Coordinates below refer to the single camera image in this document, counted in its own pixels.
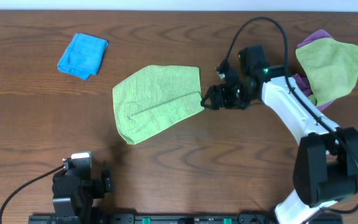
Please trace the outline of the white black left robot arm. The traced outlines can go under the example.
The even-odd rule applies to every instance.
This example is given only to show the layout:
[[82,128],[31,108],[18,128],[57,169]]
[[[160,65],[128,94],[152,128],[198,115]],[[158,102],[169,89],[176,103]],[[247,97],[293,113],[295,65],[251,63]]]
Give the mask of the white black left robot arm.
[[63,170],[53,176],[56,223],[90,223],[93,200],[112,191],[111,172],[104,162],[100,178],[91,177],[91,159],[65,159]]

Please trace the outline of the light green cloth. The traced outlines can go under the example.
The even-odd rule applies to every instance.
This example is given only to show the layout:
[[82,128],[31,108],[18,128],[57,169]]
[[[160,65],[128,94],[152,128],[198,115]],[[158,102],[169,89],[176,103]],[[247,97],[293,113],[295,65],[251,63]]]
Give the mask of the light green cloth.
[[135,145],[204,110],[200,70],[149,65],[112,89],[119,135]]

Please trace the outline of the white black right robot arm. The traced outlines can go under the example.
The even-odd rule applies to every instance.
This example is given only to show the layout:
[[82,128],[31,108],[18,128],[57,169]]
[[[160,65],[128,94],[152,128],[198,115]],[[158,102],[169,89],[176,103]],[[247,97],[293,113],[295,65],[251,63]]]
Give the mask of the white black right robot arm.
[[322,222],[332,205],[358,194],[358,132],[341,128],[307,100],[288,76],[286,65],[271,66],[262,46],[239,52],[244,76],[227,59],[216,67],[221,84],[201,100],[211,110],[246,110],[259,100],[271,108],[298,144],[293,170],[294,189],[278,204],[266,223]]

